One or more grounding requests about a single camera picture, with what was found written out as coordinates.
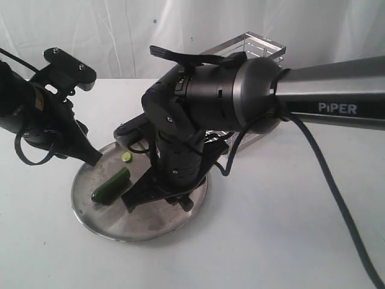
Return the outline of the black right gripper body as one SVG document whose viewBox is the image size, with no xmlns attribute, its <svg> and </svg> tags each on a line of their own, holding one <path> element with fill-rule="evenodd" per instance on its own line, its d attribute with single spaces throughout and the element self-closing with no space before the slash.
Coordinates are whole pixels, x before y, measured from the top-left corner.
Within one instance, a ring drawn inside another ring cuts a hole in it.
<svg viewBox="0 0 385 289">
<path fill-rule="evenodd" d="M 161 188 L 197 188 L 204 177 L 200 175 L 205 131 L 193 134 L 184 144 L 176 137 L 155 130 L 155 179 Z"/>
</svg>

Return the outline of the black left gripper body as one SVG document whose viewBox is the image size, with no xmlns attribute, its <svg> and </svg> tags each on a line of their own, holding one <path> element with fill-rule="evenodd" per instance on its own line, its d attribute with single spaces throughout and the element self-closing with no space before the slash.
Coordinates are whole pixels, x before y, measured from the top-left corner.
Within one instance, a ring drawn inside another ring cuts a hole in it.
<svg viewBox="0 0 385 289">
<path fill-rule="evenodd" d="M 14 85 L 14 150 L 26 158 L 21 141 L 45 150 L 46 158 L 67 158 L 68 136 L 80 126 L 87 136 L 87 127 L 74 118 L 70 101 L 61 101 L 37 84 Z"/>
</svg>

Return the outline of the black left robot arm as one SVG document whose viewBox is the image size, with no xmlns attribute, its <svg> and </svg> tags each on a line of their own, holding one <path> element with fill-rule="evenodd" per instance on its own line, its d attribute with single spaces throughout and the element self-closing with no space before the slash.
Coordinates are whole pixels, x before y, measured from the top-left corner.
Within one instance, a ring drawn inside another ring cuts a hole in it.
<svg viewBox="0 0 385 289">
<path fill-rule="evenodd" d="M 15 134 L 14 150 L 29 166 L 35 163 L 23 153 L 21 141 L 47 151 L 37 165 L 52 157 L 68 157 L 95 166 L 102 153 L 87 138 L 88 128 L 75 119 L 73 103 L 60 99 L 39 82 L 27 81 L 1 62 L 1 128 Z"/>
</svg>

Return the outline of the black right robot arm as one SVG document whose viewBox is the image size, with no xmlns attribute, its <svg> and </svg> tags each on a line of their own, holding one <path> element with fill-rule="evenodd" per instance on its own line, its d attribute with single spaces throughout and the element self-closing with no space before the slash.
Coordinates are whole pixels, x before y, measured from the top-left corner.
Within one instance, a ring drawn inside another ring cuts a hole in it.
<svg viewBox="0 0 385 289">
<path fill-rule="evenodd" d="M 182 66 L 143 95 L 140 117 L 150 168 L 122 195 L 128 211 L 160 199 L 185 211 L 222 152 L 207 131 L 266 134 L 290 114 L 304 122 L 384 129 L 384 57 L 301 69 L 268 58 L 239 66 Z"/>
</svg>

